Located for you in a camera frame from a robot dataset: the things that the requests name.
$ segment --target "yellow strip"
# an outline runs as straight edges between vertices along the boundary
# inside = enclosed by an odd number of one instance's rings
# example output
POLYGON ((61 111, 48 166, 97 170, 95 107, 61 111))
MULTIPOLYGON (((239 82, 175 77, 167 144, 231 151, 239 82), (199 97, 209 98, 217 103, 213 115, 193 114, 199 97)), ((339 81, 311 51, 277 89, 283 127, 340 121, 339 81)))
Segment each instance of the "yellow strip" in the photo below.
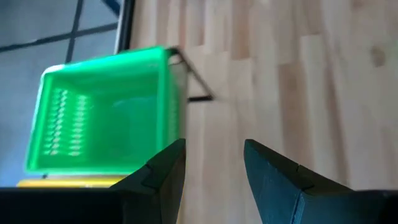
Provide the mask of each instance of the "yellow strip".
POLYGON ((22 180, 18 187, 110 187, 124 177, 22 180))

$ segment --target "black metal stand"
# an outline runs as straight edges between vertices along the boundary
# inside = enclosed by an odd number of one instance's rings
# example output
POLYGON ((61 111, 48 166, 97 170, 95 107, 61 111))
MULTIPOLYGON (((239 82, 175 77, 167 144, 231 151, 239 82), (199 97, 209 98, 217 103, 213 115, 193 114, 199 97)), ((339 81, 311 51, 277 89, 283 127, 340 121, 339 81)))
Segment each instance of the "black metal stand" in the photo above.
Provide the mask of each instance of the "black metal stand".
MULTIPOLYGON (((121 10, 122 14, 119 18, 118 39, 116 42, 117 54, 124 50, 130 49, 135 4, 136 0, 124 0, 123 2, 121 10)), ((190 96, 188 97, 188 102, 213 101, 215 99, 214 93, 207 85, 206 81, 204 81, 204 79, 202 79, 202 77, 198 74, 193 64, 187 59, 186 56, 184 56, 182 51, 178 47, 171 47, 168 49, 168 51, 170 52, 170 56, 178 55, 180 57, 181 61, 177 63, 185 64, 188 74, 190 73, 193 75, 194 79, 199 83, 206 93, 204 96, 190 96)))
POLYGON ((200 101, 213 101, 215 96, 207 85, 207 83, 202 79, 202 77, 198 74, 197 70, 193 66, 193 64, 189 61, 189 59, 184 56, 182 51, 178 47, 171 47, 168 49, 170 52, 170 56, 178 56, 180 61, 176 63, 183 63, 187 69, 188 74, 192 74, 194 79, 199 83, 199 85, 203 88, 203 91, 206 93, 204 96, 190 96, 188 97, 188 102, 200 102, 200 101))

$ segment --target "green plastic basket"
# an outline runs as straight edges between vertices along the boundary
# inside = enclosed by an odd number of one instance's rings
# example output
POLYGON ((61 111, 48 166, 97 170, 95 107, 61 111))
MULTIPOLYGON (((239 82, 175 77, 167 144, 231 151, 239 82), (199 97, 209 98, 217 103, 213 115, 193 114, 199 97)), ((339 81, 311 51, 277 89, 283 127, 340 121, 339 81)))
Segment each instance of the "green plastic basket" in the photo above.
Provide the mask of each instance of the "green plastic basket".
POLYGON ((46 69, 27 172, 130 174, 179 136, 178 86, 162 47, 46 69))

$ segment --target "gray floor tile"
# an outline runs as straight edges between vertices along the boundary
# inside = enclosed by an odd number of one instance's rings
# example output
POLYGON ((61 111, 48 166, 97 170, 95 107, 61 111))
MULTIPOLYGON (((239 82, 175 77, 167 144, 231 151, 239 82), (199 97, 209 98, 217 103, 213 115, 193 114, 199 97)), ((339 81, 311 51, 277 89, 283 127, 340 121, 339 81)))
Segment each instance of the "gray floor tile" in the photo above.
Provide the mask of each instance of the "gray floor tile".
POLYGON ((100 0, 84 0, 79 21, 79 30, 111 24, 118 17, 100 0))
POLYGON ((0 54, 0 186, 27 177, 25 153, 40 76, 65 61, 67 48, 64 40, 0 54))
POLYGON ((77 0, 1 0, 0 46, 70 32, 76 3, 77 0))
POLYGON ((116 30, 79 37, 75 42, 72 61, 112 55, 116 41, 116 30))

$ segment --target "wooden floor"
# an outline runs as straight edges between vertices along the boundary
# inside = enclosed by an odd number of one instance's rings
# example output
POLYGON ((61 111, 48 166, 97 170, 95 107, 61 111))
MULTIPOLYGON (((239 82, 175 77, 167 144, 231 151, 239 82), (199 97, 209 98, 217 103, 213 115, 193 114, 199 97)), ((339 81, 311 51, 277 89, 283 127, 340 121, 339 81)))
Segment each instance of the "wooden floor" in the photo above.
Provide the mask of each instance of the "wooden floor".
POLYGON ((180 45, 217 95, 188 106, 180 222, 260 223, 246 138, 354 189, 397 188, 397 11, 396 0, 137 0, 131 47, 180 45))

